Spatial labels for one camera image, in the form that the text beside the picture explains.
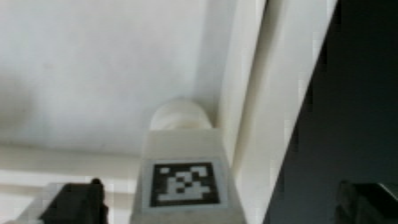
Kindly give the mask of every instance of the qr code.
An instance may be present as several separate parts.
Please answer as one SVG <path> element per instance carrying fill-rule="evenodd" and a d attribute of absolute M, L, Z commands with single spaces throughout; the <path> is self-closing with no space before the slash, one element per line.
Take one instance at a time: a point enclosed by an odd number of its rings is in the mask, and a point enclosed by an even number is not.
<path fill-rule="evenodd" d="M 154 169 L 152 207 L 219 204 L 212 163 L 157 164 Z"/>

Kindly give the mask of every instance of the white panel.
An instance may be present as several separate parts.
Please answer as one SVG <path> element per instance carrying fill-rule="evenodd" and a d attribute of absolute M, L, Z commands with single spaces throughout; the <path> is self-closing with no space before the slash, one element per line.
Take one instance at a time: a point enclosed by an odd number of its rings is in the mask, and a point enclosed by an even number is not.
<path fill-rule="evenodd" d="M 267 6 L 234 164 L 250 224 L 264 223 L 335 4 Z"/>
<path fill-rule="evenodd" d="M 3 1 L 3 144 L 139 154 L 164 102 L 194 98 L 216 112 L 234 7 L 235 0 Z"/>
<path fill-rule="evenodd" d="M 218 127 L 223 130 L 230 163 L 235 157 L 266 2 L 267 0 L 239 0 L 235 9 L 218 120 Z"/>

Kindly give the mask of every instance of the black object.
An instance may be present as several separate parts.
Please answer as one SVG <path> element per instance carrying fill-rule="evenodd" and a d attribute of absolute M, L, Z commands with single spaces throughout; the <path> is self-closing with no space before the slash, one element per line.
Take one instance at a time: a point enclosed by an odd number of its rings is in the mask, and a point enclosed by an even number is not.
<path fill-rule="evenodd" d="M 90 184 L 67 184 L 40 217 L 47 224 L 109 224 L 109 207 L 100 179 Z"/>
<path fill-rule="evenodd" d="M 342 181 L 337 224 L 398 224 L 395 184 L 353 184 Z"/>

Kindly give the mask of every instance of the dark surface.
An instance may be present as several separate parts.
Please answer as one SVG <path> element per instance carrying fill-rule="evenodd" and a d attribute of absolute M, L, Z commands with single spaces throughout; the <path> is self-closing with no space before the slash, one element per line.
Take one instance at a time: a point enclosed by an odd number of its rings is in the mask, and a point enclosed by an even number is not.
<path fill-rule="evenodd" d="M 398 182 L 397 0 L 338 7 L 267 224 L 335 223 L 342 180 Z"/>

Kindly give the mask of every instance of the ceiling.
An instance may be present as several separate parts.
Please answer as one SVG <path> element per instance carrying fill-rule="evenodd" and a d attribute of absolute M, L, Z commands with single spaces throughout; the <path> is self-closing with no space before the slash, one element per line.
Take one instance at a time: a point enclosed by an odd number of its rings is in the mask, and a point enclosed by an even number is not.
<path fill-rule="evenodd" d="M 0 2 L 0 144 L 141 154 L 159 106 L 216 120 L 232 0 Z"/>

